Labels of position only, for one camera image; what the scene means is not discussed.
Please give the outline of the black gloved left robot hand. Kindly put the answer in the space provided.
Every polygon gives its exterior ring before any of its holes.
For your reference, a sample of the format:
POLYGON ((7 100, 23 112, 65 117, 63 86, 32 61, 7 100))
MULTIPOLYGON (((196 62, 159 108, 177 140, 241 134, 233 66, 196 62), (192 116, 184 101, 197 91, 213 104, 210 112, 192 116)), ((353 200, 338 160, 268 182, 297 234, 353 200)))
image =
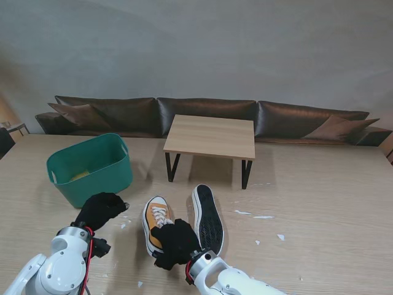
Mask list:
POLYGON ((112 192, 92 195, 83 205, 72 226, 82 226, 93 232, 102 228, 110 219, 117 217, 129 208, 120 196, 112 192))

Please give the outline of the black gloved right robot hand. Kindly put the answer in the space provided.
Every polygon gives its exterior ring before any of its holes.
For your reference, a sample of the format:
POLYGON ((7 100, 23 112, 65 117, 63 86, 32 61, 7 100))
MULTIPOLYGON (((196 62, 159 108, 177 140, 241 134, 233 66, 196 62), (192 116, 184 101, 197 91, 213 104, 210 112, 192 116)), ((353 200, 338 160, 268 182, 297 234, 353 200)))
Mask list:
POLYGON ((154 227, 150 233, 162 247, 163 253, 155 260, 159 268, 171 270, 176 264, 187 264, 195 252, 201 251, 196 233, 182 219, 176 219, 173 224, 165 224, 161 228, 154 227))

